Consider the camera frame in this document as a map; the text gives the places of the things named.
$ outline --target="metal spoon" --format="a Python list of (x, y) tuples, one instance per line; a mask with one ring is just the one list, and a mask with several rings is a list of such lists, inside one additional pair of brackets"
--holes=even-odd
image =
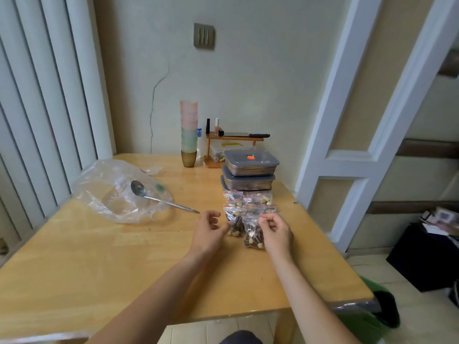
[[(147, 198), (147, 199), (152, 199), (152, 200), (156, 200), (156, 201), (161, 201), (160, 199), (156, 199), (156, 198), (152, 198), (152, 197), (147, 197), (147, 196), (146, 196), (146, 189), (145, 189), (145, 186), (144, 186), (144, 185), (142, 184), (142, 182), (140, 182), (140, 181), (137, 181), (137, 180), (132, 181), (132, 182), (131, 182), (131, 190), (134, 192), (135, 195), (137, 195), (137, 196), (139, 196), (139, 197), (143, 197), (143, 198)], [(176, 208), (179, 208), (179, 209), (183, 209), (183, 210), (187, 210), (187, 211), (194, 212), (195, 214), (198, 214), (198, 213), (199, 213), (199, 211), (196, 211), (196, 210), (187, 208), (186, 206), (178, 205), (178, 204), (171, 203), (171, 202), (165, 201), (165, 200), (163, 200), (163, 202), (165, 202), (166, 204), (175, 206)]]

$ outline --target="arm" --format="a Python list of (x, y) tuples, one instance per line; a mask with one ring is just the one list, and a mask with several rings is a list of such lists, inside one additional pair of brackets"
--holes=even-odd
[(304, 341), (315, 343), (359, 343), (338, 317), (327, 307), (303, 277), (290, 253), (293, 234), (276, 213), (260, 219), (264, 246), (290, 301)]
[(202, 266), (219, 249), (230, 229), (218, 227), (217, 211), (206, 211), (193, 232), (185, 257), (165, 272), (126, 309), (97, 332), (88, 344), (157, 343), (171, 323), (185, 293)]

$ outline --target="gray plastic lid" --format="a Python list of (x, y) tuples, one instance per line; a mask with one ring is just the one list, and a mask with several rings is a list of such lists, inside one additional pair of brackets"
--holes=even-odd
[(263, 150), (227, 150), (223, 154), (234, 167), (276, 167), (280, 164), (275, 156)]
[(222, 172), (223, 176), (228, 181), (241, 181), (241, 182), (246, 182), (246, 181), (274, 181), (276, 179), (276, 175), (262, 175), (262, 176), (233, 176), (230, 173), (230, 170), (226, 166), (226, 164), (222, 165)]

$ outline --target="human hand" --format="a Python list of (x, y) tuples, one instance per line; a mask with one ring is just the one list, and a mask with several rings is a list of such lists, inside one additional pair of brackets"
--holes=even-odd
[(293, 261), (291, 244), (293, 233), (289, 225), (277, 213), (263, 214), (258, 221), (264, 237), (264, 247), (273, 262)]
[(225, 222), (220, 227), (217, 225), (221, 213), (214, 210), (204, 211), (198, 219), (196, 228), (191, 238), (189, 254), (203, 258), (212, 257), (219, 249), (223, 237), (230, 230), (230, 222)]

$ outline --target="light switch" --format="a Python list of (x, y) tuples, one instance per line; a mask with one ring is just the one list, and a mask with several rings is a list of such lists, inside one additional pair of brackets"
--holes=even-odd
[(213, 49), (215, 46), (215, 28), (212, 25), (195, 23), (193, 45), (196, 48)]

